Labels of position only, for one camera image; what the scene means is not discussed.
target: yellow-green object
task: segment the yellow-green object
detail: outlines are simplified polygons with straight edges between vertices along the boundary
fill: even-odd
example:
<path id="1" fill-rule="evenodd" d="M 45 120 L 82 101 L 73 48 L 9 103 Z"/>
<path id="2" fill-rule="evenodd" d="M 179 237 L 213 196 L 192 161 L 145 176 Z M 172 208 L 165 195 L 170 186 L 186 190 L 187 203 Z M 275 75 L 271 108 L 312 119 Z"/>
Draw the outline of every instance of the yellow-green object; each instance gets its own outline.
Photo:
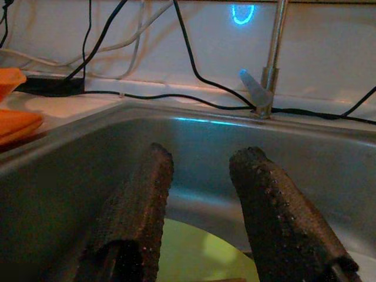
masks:
<path id="1" fill-rule="evenodd" d="M 259 282 L 253 260 L 238 249 L 202 229 L 165 219 L 157 282 L 229 278 Z"/>

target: orange cloth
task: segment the orange cloth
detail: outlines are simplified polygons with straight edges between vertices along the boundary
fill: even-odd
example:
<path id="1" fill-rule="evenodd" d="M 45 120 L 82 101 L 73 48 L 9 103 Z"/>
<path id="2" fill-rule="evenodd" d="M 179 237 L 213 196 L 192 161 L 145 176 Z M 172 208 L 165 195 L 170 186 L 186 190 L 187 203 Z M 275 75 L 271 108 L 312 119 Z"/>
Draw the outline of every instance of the orange cloth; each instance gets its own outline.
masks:
<path id="1" fill-rule="evenodd" d="M 0 110 L 0 146 L 26 137 L 43 123 L 37 113 Z"/>

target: wall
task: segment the wall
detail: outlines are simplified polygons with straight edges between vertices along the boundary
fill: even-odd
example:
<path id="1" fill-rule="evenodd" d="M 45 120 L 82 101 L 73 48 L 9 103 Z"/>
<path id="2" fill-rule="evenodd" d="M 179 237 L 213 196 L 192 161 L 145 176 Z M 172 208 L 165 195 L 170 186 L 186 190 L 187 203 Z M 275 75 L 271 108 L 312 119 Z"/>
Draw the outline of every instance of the wall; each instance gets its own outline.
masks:
<path id="1" fill-rule="evenodd" d="M 94 0 L 93 46 L 118 1 Z M 147 16 L 165 1 L 147 1 Z M 10 8 L 10 48 L 66 61 L 79 54 L 87 28 L 87 1 L 18 0 Z M 246 68 L 260 79 L 266 64 L 275 4 L 252 4 L 249 22 L 235 23 L 232 8 L 244 19 L 250 4 L 180 3 L 202 75 L 242 90 L 237 74 Z M 111 27 L 105 43 L 128 38 L 136 28 L 138 1 L 130 1 Z M 278 95 L 353 103 L 376 85 L 376 5 L 290 4 L 280 54 Z M 122 73 L 133 45 L 99 55 L 91 70 Z M 24 61 L 3 57 L 3 65 Z M 143 34 L 136 69 L 130 80 L 202 85 L 193 76 L 174 8 Z"/>

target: chrome faucet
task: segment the chrome faucet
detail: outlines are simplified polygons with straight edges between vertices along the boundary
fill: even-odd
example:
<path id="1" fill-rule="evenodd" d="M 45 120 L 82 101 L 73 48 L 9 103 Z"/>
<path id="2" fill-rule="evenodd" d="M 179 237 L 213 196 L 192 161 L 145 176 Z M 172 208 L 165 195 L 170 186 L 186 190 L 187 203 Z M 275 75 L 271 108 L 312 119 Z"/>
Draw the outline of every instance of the chrome faucet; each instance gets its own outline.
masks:
<path id="1" fill-rule="evenodd" d="M 240 71 L 240 78 L 251 95 L 251 101 L 256 106 L 256 115 L 261 119 L 268 119 L 271 114 L 274 93 L 278 78 L 278 55 L 281 37 L 286 18 L 288 0 L 278 0 L 276 16 L 274 18 L 273 33 L 271 36 L 267 66 L 263 69 L 261 84 L 247 73 Z"/>

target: sink basin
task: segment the sink basin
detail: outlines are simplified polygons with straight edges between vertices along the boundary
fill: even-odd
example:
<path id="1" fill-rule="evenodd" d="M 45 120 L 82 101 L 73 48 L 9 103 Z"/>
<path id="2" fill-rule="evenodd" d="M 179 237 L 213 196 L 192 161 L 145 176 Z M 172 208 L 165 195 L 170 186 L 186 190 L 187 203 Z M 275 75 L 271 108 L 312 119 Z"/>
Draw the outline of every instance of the sink basin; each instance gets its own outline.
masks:
<path id="1" fill-rule="evenodd" d="M 124 103 L 0 155 L 0 261 L 43 273 L 74 245 L 151 142 L 174 157 L 168 218 L 249 252 L 228 165 L 235 151 L 258 146 L 322 212 L 364 281 L 376 277 L 374 133 L 157 103 Z"/>

